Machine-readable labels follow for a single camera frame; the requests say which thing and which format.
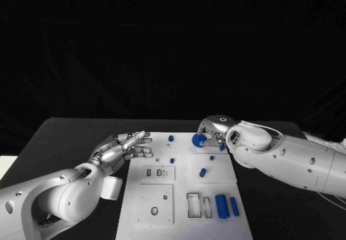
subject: table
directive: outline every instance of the table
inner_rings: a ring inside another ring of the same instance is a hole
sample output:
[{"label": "table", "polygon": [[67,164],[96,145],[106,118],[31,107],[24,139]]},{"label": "table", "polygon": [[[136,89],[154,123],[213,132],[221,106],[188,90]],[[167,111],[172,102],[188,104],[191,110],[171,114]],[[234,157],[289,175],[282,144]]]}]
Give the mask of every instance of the table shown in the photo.
[{"label": "table", "polygon": [[[259,122],[283,134],[305,138],[292,122]],[[194,132],[200,120],[48,118],[38,127],[2,179],[5,188],[83,163],[93,147],[110,134]],[[315,192],[295,188],[242,167],[232,159],[252,238],[344,239],[346,212]],[[112,175],[123,180],[116,201],[99,199],[89,217],[53,240],[113,240],[118,228],[129,162]]]}]

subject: robotic hand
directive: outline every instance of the robotic hand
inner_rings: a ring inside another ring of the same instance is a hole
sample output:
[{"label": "robotic hand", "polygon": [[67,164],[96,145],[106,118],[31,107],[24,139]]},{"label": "robotic hand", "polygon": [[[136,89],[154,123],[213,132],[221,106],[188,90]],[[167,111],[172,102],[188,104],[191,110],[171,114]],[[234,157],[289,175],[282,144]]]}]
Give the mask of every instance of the robotic hand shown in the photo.
[{"label": "robotic hand", "polygon": [[288,185],[346,199],[346,154],[305,139],[283,135],[275,129],[224,115],[201,120],[197,147],[227,146],[236,162],[256,168]]},{"label": "robotic hand", "polygon": [[[99,197],[118,199],[122,180],[109,176],[125,160],[151,158],[148,132],[109,136],[86,163],[0,190],[0,240],[48,240],[92,213]],[[34,211],[47,215],[37,221]]]}]

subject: white cylinder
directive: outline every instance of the white cylinder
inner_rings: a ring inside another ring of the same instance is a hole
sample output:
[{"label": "white cylinder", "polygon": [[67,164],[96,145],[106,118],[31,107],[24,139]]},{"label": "white cylinder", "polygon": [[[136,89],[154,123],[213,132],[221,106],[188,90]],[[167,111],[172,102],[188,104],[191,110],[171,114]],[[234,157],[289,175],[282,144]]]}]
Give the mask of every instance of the white cylinder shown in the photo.
[{"label": "white cylinder", "polygon": [[105,176],[102,180],[100,198],[116,200],[121,192],[122,179],[113,176]]}]

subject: blue disc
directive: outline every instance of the blue disc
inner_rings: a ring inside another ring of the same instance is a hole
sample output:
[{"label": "blue disc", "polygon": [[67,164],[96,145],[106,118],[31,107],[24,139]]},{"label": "blue disc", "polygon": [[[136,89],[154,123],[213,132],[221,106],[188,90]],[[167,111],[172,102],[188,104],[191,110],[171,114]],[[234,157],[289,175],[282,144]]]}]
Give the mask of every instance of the blue disc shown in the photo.
[{"label": "blue disc", "polygon": [[203,146],[200,146],[200,142],[203,142],[206,140],[206,136],[200,133],[200,135],[194,134],[191,137],[191,143],[197,148],[201,148]]}]

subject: black curtain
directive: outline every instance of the black curtain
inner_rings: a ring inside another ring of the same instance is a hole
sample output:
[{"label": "black curtain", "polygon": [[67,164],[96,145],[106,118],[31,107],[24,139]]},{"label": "black curtain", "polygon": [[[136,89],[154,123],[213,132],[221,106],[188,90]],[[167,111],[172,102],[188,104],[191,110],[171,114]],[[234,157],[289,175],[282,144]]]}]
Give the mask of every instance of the black curtain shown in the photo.
[{"label": "black curtain", "polygon": [[344,4],[2,1],[0,153],[48,117],[292,121],[344,134]]}]

